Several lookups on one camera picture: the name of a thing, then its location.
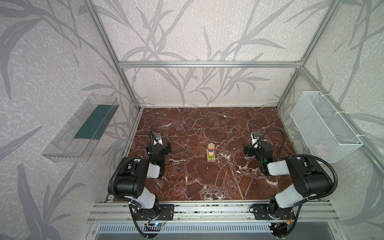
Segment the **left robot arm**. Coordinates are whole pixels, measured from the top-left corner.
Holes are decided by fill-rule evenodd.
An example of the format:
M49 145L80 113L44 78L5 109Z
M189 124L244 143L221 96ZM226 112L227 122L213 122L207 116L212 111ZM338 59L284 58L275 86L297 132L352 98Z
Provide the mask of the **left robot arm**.
M166 155L172 152L171 143L148 146L149 158L124 157L112 175L108 192L116 199L128 202L135 210L160 212L159 198L146 188L147 179L162 178L166 169Z

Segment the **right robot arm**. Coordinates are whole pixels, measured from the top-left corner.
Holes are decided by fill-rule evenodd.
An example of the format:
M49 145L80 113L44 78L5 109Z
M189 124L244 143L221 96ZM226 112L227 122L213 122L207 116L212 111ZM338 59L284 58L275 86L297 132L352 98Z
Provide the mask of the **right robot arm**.
M272 159L273 149L268 142L254 142L244 146L244 154L255 157L265 176L290 176L292 184L274 195L268 204L252 206L256 219L282 219L293 212L294 207L332 194L338 185L333 167L323 159L312 155L294 155Z

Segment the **wood block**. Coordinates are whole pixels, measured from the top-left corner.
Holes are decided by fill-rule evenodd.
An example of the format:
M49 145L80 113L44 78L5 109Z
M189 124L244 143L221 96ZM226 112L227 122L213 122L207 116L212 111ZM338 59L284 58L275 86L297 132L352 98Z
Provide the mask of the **wood block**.
M214 149L207 149L207 162L214 163L216 161L216 154Z

